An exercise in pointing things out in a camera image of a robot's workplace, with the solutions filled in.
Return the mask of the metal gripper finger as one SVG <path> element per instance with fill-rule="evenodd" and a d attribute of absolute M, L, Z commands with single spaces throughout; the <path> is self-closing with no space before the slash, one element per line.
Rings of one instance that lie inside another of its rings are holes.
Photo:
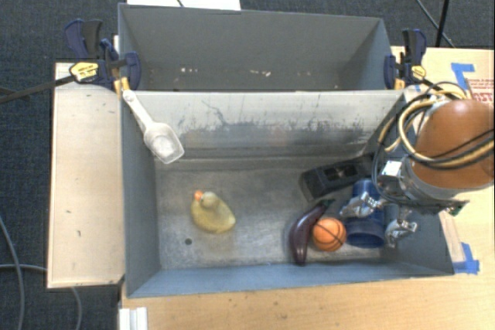
<path fill-rule="evenodd" d="M 385 243 L 389 248 L 395 248 L 399 240 L 416 232 L 418 224 L 410 221 L 408 217 L 412 210 L 408 207 L 399 207 L 398 214 L 387 226 L 385 230 Z"/>
<path fill-rule="evenodd" d="M 354 196 L 340 210 L 341 218 L 364 218 L 370 216 L 375 211 L 382 209 L 385 205 L 385 200 L 382 198 L 375 199 L 368 192 L 362 192 L 358 196 Z"/>

